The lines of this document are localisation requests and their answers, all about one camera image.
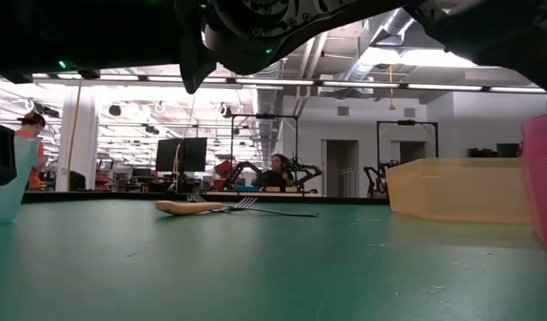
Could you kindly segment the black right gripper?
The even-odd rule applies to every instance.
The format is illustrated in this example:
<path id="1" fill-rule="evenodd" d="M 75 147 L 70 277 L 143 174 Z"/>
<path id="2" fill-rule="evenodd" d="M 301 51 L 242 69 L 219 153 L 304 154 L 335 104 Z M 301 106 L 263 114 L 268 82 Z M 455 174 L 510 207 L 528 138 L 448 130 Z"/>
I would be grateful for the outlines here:
<path id="1" fill-rule="evenodd" d="M 0 76 L 176 64 L 186 91 L 216 69 L 198 0 L 0 0 Z"/>

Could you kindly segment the wooden-handled silver fork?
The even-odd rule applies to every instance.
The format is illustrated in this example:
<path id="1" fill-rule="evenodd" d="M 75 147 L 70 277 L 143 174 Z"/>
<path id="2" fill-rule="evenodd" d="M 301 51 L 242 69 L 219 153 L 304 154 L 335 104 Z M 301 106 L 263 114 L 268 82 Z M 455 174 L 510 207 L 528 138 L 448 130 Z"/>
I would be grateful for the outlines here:
<path id="1" fill-rule="evenodd" d="M 156 201 L 155 209 L 172 216 L 189 216 L 205 212 L 246 210 L 256 201 L 257 197 L 245 197 L 234 206 L 226 206 L 221 202 L 206 202 L 202 199 L 194 202 Z"/>

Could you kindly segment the teal plastic bin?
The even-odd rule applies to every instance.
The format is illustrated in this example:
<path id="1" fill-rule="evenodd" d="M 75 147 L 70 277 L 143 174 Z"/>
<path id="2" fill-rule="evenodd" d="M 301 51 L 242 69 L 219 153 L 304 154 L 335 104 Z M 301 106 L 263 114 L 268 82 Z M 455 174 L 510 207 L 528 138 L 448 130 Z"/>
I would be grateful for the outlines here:
<path id="1" fill-rule="evenodd" d="M 36 163 L 39 141 L 25 136 L 14 137 L 16 178 L 0 185 L 0 224 L 13 222 L 20 210 L 21 200 L 29 182 L 29 173 Z"/>

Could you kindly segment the person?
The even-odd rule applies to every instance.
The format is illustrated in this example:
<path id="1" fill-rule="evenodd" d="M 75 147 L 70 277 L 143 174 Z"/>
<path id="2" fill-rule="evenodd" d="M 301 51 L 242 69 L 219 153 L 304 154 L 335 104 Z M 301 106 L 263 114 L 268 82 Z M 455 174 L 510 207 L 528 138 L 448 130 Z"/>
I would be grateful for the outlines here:
<path id="1" fill-rule="evenodd" d="M 42 187 L 39 171 L 47 163 L 44 146 L 38 138 L 39 134 L 45 128 L 45 118 L 42 115 L 31 111 L 23 117 L 18 118 L 18 121 L 20 122 L 20 128 L 16 130 L 16 135 L 38 141 L 36 163 L 31 168 L 26 187 L 27 191 L 38 191 Z"/>
<path id="2" fill-rule="evenodd" d="M 286 187 L 294 186 L 294 178 L 289 170 L 285 168 L 285 163 L 289 159 L 282 154 L 276 153 L 271 158 L 271 168 L 263 173 L 263 187 Z"/>

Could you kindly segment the white pillar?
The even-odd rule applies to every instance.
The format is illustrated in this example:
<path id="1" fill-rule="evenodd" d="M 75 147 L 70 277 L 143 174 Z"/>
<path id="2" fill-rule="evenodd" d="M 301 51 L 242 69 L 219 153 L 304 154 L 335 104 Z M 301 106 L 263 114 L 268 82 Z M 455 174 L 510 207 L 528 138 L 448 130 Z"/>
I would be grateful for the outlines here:
<path id="1" fill-rule="evenodd" d="M 99 115 L 100 105 L 93 87 L 64 88 L 56 192 L 68 192 L 71 171 L 86 178 L 86 189 L 94 189 Z"/>

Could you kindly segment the black monitor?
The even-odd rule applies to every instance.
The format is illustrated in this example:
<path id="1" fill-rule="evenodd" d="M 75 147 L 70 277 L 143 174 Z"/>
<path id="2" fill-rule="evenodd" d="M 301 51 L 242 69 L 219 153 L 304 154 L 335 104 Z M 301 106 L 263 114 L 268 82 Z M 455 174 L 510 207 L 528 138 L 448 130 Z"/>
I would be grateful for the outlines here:
<path id="1" fill-rule="evenodd" d="M 496 148 L 469 148 L 470 158 L 517 158 L 520 154 L 520 144 L 497 144 Z"/>
<path id="2" fill-rule="evenodd" d="M 203 172 L 206 168 L 206 137 L 159 140 L 155 170 L 158 172 Z"/>

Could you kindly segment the grey door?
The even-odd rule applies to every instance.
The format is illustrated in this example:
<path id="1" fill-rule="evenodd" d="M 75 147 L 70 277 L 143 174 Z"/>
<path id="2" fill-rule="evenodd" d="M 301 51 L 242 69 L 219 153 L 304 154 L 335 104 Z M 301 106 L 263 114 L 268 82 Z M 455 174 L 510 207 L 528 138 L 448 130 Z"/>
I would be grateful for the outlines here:
<path id="1" fill-rule="evenodd" d="M 355 198 L 358 193 L 359 143 L 356 140 L 322 141 L 323 194 Z"/>

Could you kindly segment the long light bar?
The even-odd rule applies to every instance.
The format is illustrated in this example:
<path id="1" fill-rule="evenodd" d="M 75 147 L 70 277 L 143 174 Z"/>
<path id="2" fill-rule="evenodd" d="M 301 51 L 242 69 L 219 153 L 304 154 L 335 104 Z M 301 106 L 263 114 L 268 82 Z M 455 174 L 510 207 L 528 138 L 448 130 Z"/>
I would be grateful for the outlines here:
<path id="1" fill-rule="evenodd" d="M 108 74 L 99 78 L 85 79 L 77 73 L 36 73 L 32 75 L 34 83 L 50 83 L 63 85 L 89 86 L 180 86 L 189 85 L 179 76 L 148 76 Z M 547 92 L 535 86 L 477 86 L 477 85 L 447 85 L 406 82 L 379 81 L 345 81 L 322 79 L 290 79 L 290 78 L 221 78 L 209 77 L 203 79 L 190 92 L 200 87 L 208 88 L 281 88 L 281 87 L 327 87 L 353 89 L 390 89 L 414 91 L 446 91 L 446 92 L 479 92 L 489 94 L 526 94 L 547 95 Z"/>

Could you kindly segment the yellow plastic bin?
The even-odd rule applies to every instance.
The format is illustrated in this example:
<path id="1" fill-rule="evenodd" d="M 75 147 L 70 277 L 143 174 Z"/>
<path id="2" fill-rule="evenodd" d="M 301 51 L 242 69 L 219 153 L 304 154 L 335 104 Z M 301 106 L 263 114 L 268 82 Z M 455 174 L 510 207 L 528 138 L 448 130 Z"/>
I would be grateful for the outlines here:
<path id="1" fill-rule="evenodd" d="M 427 158 L 387 170 L 392 211 L 428 220 L 528 224 L 518 158 Z"/>

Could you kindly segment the pink plastic bin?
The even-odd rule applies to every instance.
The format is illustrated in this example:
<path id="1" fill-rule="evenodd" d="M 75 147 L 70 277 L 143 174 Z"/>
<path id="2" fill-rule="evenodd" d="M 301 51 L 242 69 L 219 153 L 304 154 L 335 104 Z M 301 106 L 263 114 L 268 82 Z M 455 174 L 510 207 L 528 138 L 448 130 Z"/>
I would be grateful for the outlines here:
<path id="1" fill-rule="evenodd" d="M 522 123 L 521 178 L 531 221 L 547 250 L 547 114 Z"/>

